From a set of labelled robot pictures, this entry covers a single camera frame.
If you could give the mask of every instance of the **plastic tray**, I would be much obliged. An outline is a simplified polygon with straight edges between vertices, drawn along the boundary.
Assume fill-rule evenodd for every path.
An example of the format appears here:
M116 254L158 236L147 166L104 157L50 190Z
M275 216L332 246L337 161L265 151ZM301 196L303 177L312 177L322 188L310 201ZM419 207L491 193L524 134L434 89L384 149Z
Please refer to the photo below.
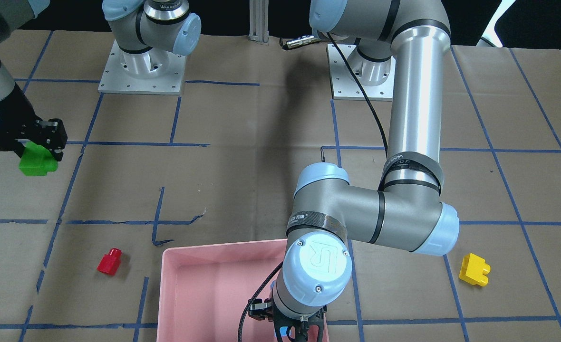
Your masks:
M236 342L242 310L283 260L285 243L268 240L167 249L157 342ZM268 287L259 297L269 294ZM329 341L327 328L323 341ZM276 342L272 323L247 317L243 342Z

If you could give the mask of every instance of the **silver arm segment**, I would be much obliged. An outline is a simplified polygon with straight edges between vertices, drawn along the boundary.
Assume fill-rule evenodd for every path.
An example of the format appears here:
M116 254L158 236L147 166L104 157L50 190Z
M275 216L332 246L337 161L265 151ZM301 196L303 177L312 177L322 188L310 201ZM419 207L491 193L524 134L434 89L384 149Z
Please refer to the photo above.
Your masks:
M343 253L347 238L442 256L454 247L459 231L456 210L439 201L443 56L450 48L441 2L313 0L310 11L310 24L319 32L390 43L397 66L389 159L380 188L350 186L348 174L328 163L310 165L300 175L285 265L272 290L274 304L294 320L317 313L343 291L352 270ZM323 242L330 236L336 243ZM296 253L298 243L330 247ZM344 258L348 262L340 267ZM312 271L320 264L326 271ZM321 288L322 281L341 286ZM305 289L309 296L300 294Z

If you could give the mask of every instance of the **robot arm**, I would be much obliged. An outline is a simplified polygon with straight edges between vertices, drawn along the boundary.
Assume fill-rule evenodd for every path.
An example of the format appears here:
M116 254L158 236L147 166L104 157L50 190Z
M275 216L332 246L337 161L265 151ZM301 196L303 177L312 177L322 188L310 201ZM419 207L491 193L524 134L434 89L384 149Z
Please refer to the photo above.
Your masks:
M49 0L0 0L0 43L13 30L37 17L49 3ZM35 115L28 99L0 61L0 151L14 151L22 156L25 147L19 139L45 147L60 162L67 134L60 119L44 121Z
M348 283L347 238L442 256L459 231L456 210L439 201L443 56L450 48L441 2L313 0L310 24L323 35L389 43L397 65L389 158L378 190L350 186L348 174L328 163L310 165L298 180L271 295L274 321L281 314L296 331Z

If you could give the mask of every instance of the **grid line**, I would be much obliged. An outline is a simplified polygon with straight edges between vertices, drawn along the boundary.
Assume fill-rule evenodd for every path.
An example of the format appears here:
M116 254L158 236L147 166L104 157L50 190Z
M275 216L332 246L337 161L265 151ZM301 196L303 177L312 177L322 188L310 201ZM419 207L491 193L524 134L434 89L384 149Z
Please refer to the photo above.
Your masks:
M466 317L465 323L492 323L492 322L544 322L557 321L556 316L491 316L491 317ZM363 320L363 325L412 325L412 324L448 324L460 323L459 318L422 318L417 320ZM339 320L327 321L328 325L357 325L357 321Z
M511 56L513 56L513 60L515 61L515 64L517 65L519 71L521 72L524 81L526 81L526 84L528 85L528 88L530 89L530 92L532 93L532 96L536 100L536 104L541 109L541 113L542 113L543 117L545 117L545 121L546 121L547 125L549 126L549 129L551 130L551 132L553 134L553 137L557 141L557 145L559 145L559 149L561 149L561 140L559 139L559 136L555 132L555 128L553 128L553 125L551 124L551 121L549 120L549 117L547 116L545 108L543 108L543 105L541 104L541 101L539 100L539 97L536 95L534 89L532 88L532 85L530 84L530 80L528 80L528 78L526 76L526 73L523 71L522 65L520 65L519 61L517 60L517 57L515 56L515 53L513 53L513 50L511 48L509 49L509 52L511 53Z
M67 145L113 145L113 146L166 146L166 147L209 147L210 143L184 142L131 142L131 141L68 141Z
M469 93L471 103L473 105L475 114L477 114L477 118L478 118L478 120L481 124L481 128L483 129L485 139L487 140L487 143L488 143L490 149L492 150L492 156L494 157L494 160L496 162L496 166L498 167L498 171L499 171L500 176L502 177L502 180L504 182L504 187L507 190L507 193L509 194L509 198L511 199L511 204L513 205L513 209L515 210L515 214L517 215L517 219L520 223L520 226L522 227L523 236L526 239L526 243L528 244L528 248L530 249L530 253L532 255L534 264L536 265L536 268L539 271L539 276L541 277L541 281L543 282L543 286L545 287L545 290L546 290L547 295L549 297L549 301L551 302L551 305L553 307L553 311L555 312L557 322L559 323L559 326L561 328L561 316L560 316L559 310L557 309L557 305L555 303L555 300L553 299L553 295L551 294L551 290L549 289L549 286L548 286L547 281L545 279L545 275L544 275L543 270L541 268L541 264L539 263L539 260L536 257L536 253L533 249L532 242L530 241L530 237L528 236L528 231L526 230L526 225L524 224L524 222L522 220L522 215L519 212L519 208L517 208L517 203L515 202L515 197L513 197L513 193L511 193L511 188L509 187L509 183L507 182L507 179L506 179L505 174L503 172L502 166L500 165L500 160L498 159L498 155L496 154L496 151L494 150L492 140L491 140L491 138L490 138L490 136L487 132L487 128L485 127L485 124L483 123L483 118L481 117L481 114L479 112L479 108L477 107L477 104L474 101L473 94L471 93L469 84L467 83L467 80L466 80L465 75L463 73L463 69L460 66L460 63L459 63L458 58L456 56L456 52L454 51L454 47L450 47L450 50L452 52L452 56L454 56L454 61L456 62L456 66L457 66L458 71L460 73L460 76L463 80L464 86L467 89L467 93Z
M321 146L324 150L384 150L381 146ZM442 151L454 152L502 152L502 153L561 153L561 150L533 150L533 149L478 149L472 147L441 147Z
M177 129L177 122L179 121L179 110L181 108L181 96L177 99L177 107L174 109L174 119L173 119L173 127L170 131L170 139L168 139L168 143L173 143L174 134Z
M456 310L458 311L458 320L460 322L460 327L463 330L464 340L465 342L470 342L469 331L467 330L467 325L464 320L463 306L460 305L458 290L456 289L456 284L454 283L454 275L452 275L452 268L450 267L450 260L448 260L447 255L443 255L443 262L445 263L445 270L447 271L447 276L450 279L450 286L452 287L452 295L454 295L454 301L456 302Z
M331 104L331 115L333 119L333 134L335 138L335 151L337 153L338 158L338 166L342 167L342 156L339 150L339 129L338 129L338 120L336 117L335 112L335 104L333 103L333 99L330 100ZM357 313L357 327L358 327L358 336L359 342L365 342L365 331L363 330L363 316L361 314L361 296L359 295L358 291L358 282L357 282L357 265L354 255L354 249L352 248L352 240L348 240L348 253L352 256L352 290L354 292L354 299L355 299L355 311Z
M37 61L35 61L35 65L33 65L33 69L31 70L31 73L29 74L29 78L26 80L25 86L22 87L23 92L27 91L27 88L29 87L29 84L31 83L31 80L33 79L33 76L35 75L35 71L38 69L39 63L42 61L42 57L44 57L44 52L46 52L46 48L48 48L48 44L50 43L50 39L52 39L52 33L54 33L54 31L50 31L50 34L48 34L48 38L46 39L46 42L44 43L44 46L42 47L42 51L39 53L38 59L37 59Z
M147 286L149 282L150 282L149 277L143 278L143 288L141 290L141 300L139 300L139 312L137 314L137 321L135 323L135 333L133 334L133 342L139 341L140 325L141 325L141 320L143 318L143 309L145 307L145 297L147 295Z

